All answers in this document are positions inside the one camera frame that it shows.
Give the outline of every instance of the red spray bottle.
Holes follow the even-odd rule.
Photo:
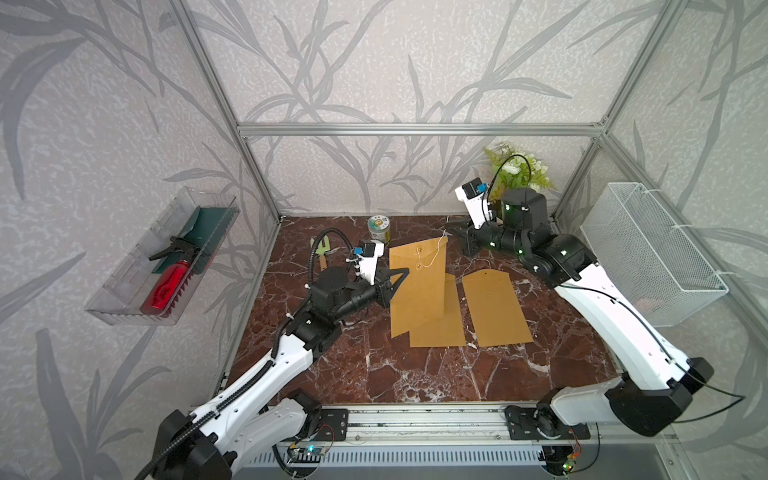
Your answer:
[[[196,247],[194,243],[179,237],[170,238],[170,247],[149,257],[149,260],[158,260],[163,257],[167,257],[172,253],[181,253],[179,261],[169,266],[160,279],[152,287],[152,291],[147,296],[144,304],[139,309],[146,315],[160,315],[174,300],[174,293],[176,288],[184,282],[189,280],[187,271],[190,269],[190,265],[194,261],[197,253],[200,252],[200,248]]]

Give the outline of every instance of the marble tabletop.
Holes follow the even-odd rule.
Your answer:
[[[446,217],[391,217],[392,242],[402,245],[442,235]],[[277,324],[297,308],[306,290],[310,238],[337,227],[354,245],[368,238],[366,217],[289,217],[266,269],[240,341],[229,381],[246,372],[271,347]],[[343,243],[333,235],[331,247]],[[328,264],[343,265],[343,255]],[[389,258],[389,251],[383,257]],[[582,386],[616,375],[605,346],[579,313],[532,276],[515,258],[483,251],[459,252],[449,237],[446,272],[462,276],[493,268],[508,272],[520,299],[533,343],[491,348],[410,348],[408,334],[390,338],[389,312],[369,306],[347,319],[339,338],[319,361],[281,392],[306,390],[321,403],[471,402],[536,400],[558,386]],[[477,345],[462,285],[458,295],[465,338]]]

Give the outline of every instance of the metal mesh basket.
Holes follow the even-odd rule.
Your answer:
[[[728,293],[643,184],[608,184],[581,231],[616,287],[653,326],[675,325]]]

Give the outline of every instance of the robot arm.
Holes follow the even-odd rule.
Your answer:
[[[309,295],[287,315],[273,349],[256,365],[190,415],[177,410],[161,423],[153,460],[137,479],[151,473],[156,480],[226,480],[257,452],[319,431],[320,404],[300,390],[272,409],[265,405],[330,349],[344,318],[373,302],[388,308],[409,273],[376,267],[380,242],[362,243],[352,254],[354,281],[344,268],[324,270],[307,284]]]
[[[584,316],[626,369],[622,377],[595,386],[550,392],[538,403],[539,430],[547,436],[559,425],[621,422],[653,436],[667,427],[713,375],[710,364],[689,359],[656,331],[578,238],[551,232],[543,195],[524,188],[507,191],[499,223],[483,191],[479,178],[455,190],[470,213],[447,225],[462,252],[473,257],[485,248],[517,256]]]

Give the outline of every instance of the envelope flap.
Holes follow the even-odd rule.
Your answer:
[[[432,260],[431,256],[437,254],[438,248],[445,248],[447,243],[448,237],[430,238],[429,240],[408,243],[407,245],[401,245],[400,247],[390,248],[389,258],[404,257],[404,259],[410,261],[412,258],[418,259],[420,256],[425,260],[425,264],[429,264]]]

